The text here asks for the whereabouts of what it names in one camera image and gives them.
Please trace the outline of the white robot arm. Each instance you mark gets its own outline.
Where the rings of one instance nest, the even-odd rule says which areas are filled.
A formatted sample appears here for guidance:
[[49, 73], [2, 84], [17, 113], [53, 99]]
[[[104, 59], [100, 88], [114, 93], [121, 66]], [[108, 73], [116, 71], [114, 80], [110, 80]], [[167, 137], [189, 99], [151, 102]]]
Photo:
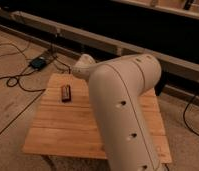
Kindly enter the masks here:
[[163, 171], [139, 102], [160, 79], [156, 57], [125, 55], [97, 62], [83, 54], [72, 74], [87, 82], [111, 171]]

